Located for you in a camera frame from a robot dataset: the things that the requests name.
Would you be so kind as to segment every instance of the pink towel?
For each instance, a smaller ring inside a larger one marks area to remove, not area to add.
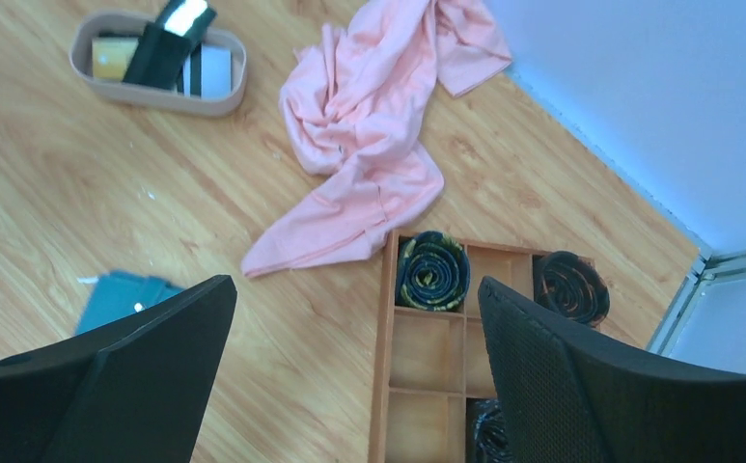
[[[443,189],[418,142],[435,81],[463,95],[511,62],[481,0],[371,0],[296,56],[279,107],[301,165],[331,177],[259,238],[247,277],[371,257]]]

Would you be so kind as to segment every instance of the rolled tie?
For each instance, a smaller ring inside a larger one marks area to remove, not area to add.
[[[535,262],[535,302],[546,309],[596,327],[608,315],[608,288],[597,272],[568,251]]]
[[[453,312],[469,290],[469,258],[463,246],[440,231],[425,231],[401,245],[396,304]]]
[[[506,420],[496,398],[470,402],[467,463],[512,463]]]

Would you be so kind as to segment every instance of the wooden compartment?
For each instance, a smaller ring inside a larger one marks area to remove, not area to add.
[[[530,299],[534,297],[531,254],[470,244],[466,246],[466,255],[469,257],[471,279],[463,309],[468,316],[481,317],[478,286],[485,276],[494,277]]]
[[[466,401],[493,398],[478,286],[491,276],[533,298],[533,257],[540,250],[459,239],[471,266],[469,293],[455,313],[395,305],[399,244],[387,238],[375,341],[369,463],[464,463]]]
[[[466,324],[466,396],[476,398],[496,397],[495,382],[486,354],[484,326],[480,321],[469,320]]]
[[[390,387],[463,393],[463,317],[409,311],[395,314]]]
[[[390,392],[387,463],[459,463],[466,400],[461,395]]]

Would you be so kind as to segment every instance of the wood grain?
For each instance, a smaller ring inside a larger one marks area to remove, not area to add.
[[[244,102],[220,120],[107,102],[69,67],[85,14],[162,3],[0,0],[0,358],[71,335],[91,290],[78,277],[229,273],[239,301],[194,460],[364,461],[381,257],[238,270],[323,181],[276,109],[292,51],[362,0],[217,2],[216,27],[249,54]],[[697,250],[511,81],[437,90],[422,140],[447,187],[412,228],[589,256],[612,291],[603,332],[648,341]]]

